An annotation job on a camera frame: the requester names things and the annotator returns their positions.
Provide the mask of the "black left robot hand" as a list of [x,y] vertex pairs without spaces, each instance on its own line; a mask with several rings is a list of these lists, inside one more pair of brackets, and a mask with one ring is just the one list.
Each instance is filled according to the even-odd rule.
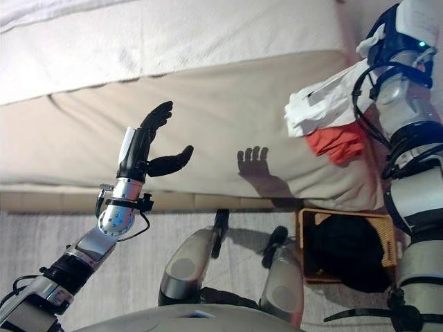
[[191,159],[194,147],[188,145],[174,156],[163,156],[148,160],[150,146],[157,130],[167,124],[172,116],[173,102],[158,105],[142,121],[132,136],[123,159],[118,162],[117,178],[128,178],[144,183],[145,177],[158,177],[173,174],[184,168]]

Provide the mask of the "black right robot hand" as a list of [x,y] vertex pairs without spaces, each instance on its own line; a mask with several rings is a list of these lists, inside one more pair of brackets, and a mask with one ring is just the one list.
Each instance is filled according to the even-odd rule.
[[427,1],[402,1],[375,21],[357,53],[368,64],[398,62],[416,67],[431,61],[439,36],[436,9]]

